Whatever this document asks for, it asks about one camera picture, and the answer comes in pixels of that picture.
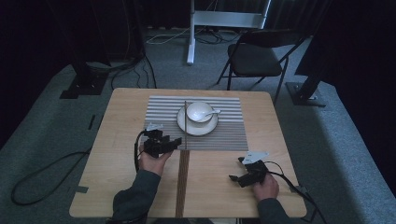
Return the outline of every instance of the table surface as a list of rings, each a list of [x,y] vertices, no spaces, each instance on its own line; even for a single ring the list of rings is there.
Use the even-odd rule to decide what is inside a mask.
[[[248,150],[266,151],[264,161],[278,163],[285,176],[297,185],[290,155],[276,117],[271,97],[257,91],[187,91],[160,89],[115,89],[109,101],[79,187],[70,207],[72,217],[111,217],[114,195],[131,187],[134,177],[134,141],[145,128],[151,95],[238,97],[245,123]],[[183,217],[257,217],[257,202],[251,187],[240,188],[228,175],[244,175],[237,160],[241,151],[199,151],[190,154]],[[157,196],[149,217],[175,217],[179,150],[165,164]],[[279,169],[268,164],[274,172]],[[290,217],[306,214],[304,200],[290,192],[289,186],[275,176],[278,199]]]

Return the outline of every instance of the chair seat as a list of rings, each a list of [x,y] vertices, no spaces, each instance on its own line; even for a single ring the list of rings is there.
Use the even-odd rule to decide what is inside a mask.
[[[229,56],[234,48],[235,44],[228,47]],[[231,67],[241,77],[277,77],[282,73],[282,67],[272,49],[249,44],[239,45],[238,51],[231,58]]]

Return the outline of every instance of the dark background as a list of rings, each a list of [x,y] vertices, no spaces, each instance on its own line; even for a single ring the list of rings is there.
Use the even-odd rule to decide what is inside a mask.
[[[0,5],[0,147],[50,79],[66,65],[74,60],[101,63],[128,60],[144,52],[138,24],[168,29],[190,24],[190,1],[75,0],[63,6],[60,2],[9,0]],[[242,1],[232,1],[223,6],[229,10],[252,11],[260,4],[245,2],[243,5]],[[324,1],[305,2],[324,4]],[[202,1],[196,9],[207,6]],[[140,13],[140,21],[136,20],[136,11]],[[392,166],[396,160],[394,11],[395,3],[390,0],[333,0],[322,24],[314,29],[315,37],[296,72],[308,77],[320,75],[321,80],[334,85],[393,193],[396,189]]]

